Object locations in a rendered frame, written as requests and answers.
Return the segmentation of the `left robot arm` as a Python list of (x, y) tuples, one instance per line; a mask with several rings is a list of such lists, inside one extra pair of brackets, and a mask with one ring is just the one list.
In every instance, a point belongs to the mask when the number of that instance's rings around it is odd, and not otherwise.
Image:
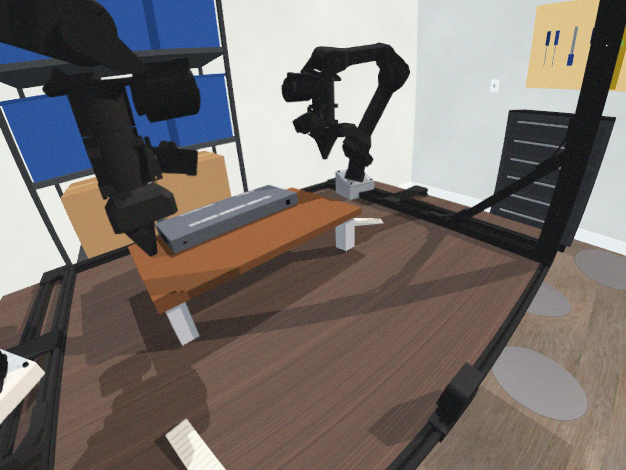
[[(136, 126), (128, 85), (137, 114), (147, 113), (150, 123), (199, 113), (200, 90), (189, 59), (142, 62), (96, 0), (0, 0), (0, 42), (83, 67), (104, 63), (135, 73), (101, 79), (98, 71), (68, 75), (53, 68), (42, 90), (49, 97), (67, 95), (81, 138)], [(162, 173), (197, 175), (198, 150), (178, 149), (171, 141), (152, 147), (148, 136), (144, 140), (151, 181), (163, 179)]]

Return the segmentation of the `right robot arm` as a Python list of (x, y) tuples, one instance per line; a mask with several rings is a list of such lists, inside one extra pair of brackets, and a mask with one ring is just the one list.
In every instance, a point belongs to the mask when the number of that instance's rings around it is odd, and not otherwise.
[[(409, 65), (392, 46), (384, 43), (349, 48), (319, 46), (314, 49), (301, 73), (288, 72), (282, 85), (282, 96), (288, 103), (311, 99), (334, 100), (334, 81), (341, 81), (337, 73), (344, 71), (348, 66), (372, 61), (376, 61), (380, 69), (378, 87), (357, 127), (357, 135), (345, 137), (342, 145), (345, 156), (349, 158), (344, 178), (359, 182), (364, 180), (365, 167), (371, 165), (374, 160), (369, 153), (371, 135), (392, 94), (400, 89), (409, 77)], [(296, 133), (308, 134), (318, 126), (325, 127), (322, 110), (319, 107), (315, 110), (312, 111), (311, 107), (307, 107), (307, 113), (292, 121)]]

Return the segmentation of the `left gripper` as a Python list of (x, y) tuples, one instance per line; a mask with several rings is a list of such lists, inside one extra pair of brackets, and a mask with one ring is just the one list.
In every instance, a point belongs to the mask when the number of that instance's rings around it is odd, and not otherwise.
[(109, 197), (105, 211), (114, 233), (125, 233), (152, 257), (158, 253), (155, 221), (178, 208), (173, 193), (151, 181), (137, 128), (126, 129), (86, 137), (83, 143), (102, 198)]

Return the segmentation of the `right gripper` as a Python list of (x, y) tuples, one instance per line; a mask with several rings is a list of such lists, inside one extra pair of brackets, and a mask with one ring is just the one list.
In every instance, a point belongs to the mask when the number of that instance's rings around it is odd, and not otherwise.
[[(335, 100), (312, 100), (312, 104), (309, 107), (311, 107), (312, 111), (316, 111), (316, 107), (322, 110), (325, 127), (318, 126), (308, 135), (315, 139), (322, 159), (326, 160), (337, 138), (357, 135), (357, 126), (353, 123), (338, 123), (338, 120), (335, 120), (335, 108), (338, 108)], [(331, 124), (332, 127), (330, 128)]]

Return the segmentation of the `brown wooden stand with white legs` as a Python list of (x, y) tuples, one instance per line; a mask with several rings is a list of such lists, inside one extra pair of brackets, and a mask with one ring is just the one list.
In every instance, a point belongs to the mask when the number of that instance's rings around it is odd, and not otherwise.
[(128, 246), (158, 313), (168, 314), (182, 346), (200, 336), (186, 301), (333, 228), (337, 248), (347, 252), (355, 246), (360, 207), (293, 187), (287, 190), (297, 192), (298, 204), (176, 254), (159, 235), (158, 253), (152, 257), (136, 244)]

